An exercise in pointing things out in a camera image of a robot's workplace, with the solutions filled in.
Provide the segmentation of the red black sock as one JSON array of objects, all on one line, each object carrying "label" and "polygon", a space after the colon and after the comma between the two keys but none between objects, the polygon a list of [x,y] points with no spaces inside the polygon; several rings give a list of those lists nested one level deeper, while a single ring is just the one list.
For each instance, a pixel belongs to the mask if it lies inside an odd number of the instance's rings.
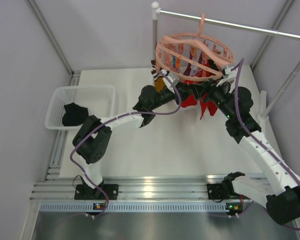
[{"label": "red black sock", "polygon": [[201,109],[201,115],[200,115],[200,120],[203,119],[203,116],[205,114],[205,111],[208,110],[209,114],[212,116],[212,112],[210,110],[210,103],[209,102],[204,102],[203,100],[199,101],[200,109]]}]

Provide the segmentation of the pink round clip hanger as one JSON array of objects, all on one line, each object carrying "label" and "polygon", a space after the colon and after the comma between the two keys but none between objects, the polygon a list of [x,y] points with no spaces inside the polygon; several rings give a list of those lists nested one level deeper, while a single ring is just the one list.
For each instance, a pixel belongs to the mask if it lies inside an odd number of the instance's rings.
[{"label": "pink round clip hanger", "polygon": [[[222,69],[233,67],[235,57],[230,48],[220,40],[203,34],[205,14],[201,15],[197,32],[164,35],[155,48],[156,67],[163,68],[182,82],[198,83],[209,80],[232,81],[223,78]],[[214,61],[218,71],[209,67]]]}]

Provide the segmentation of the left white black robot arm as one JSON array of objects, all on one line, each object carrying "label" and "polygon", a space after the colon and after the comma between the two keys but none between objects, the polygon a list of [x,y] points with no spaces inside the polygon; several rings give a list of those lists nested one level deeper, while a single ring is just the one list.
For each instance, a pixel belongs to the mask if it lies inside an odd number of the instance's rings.
[{"label": "left white black robot arm", "polygon": [[190,85],[182,82],[164,87],[161,91],[146,85],[132,110],[106,118],[88,116],[72,140],[74,150],[71,155],[78,154],[83,159],[82,163],[71,160],[82,171],[81,183],[75,187],[75,200],[114,199],[111,191],[117,190],[117,185],[105,184],[101,174],[101,159],[111,137],[147,126],[157,116],[155,109],[172,101],[180,108],[181,103],[192,93]]}]

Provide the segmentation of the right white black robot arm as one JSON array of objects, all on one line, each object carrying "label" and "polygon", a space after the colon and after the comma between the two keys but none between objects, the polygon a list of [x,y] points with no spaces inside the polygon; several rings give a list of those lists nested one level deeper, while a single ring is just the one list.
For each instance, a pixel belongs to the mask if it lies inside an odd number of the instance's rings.
[{"label": "right white black robot arm", "polygon": [[218,86],[209,81],[195,84],[191,90],[196,98],[216,104],[227,118],[228,134],[250,155],[270,184],[266,187],[238,171],[224,177],[224,194],[232,199],[239,195],[251,199],[279,225],[300,218],[300,177],[275,152],[251,116],[251,92],[242,86],[230,91],[228,83]]}]

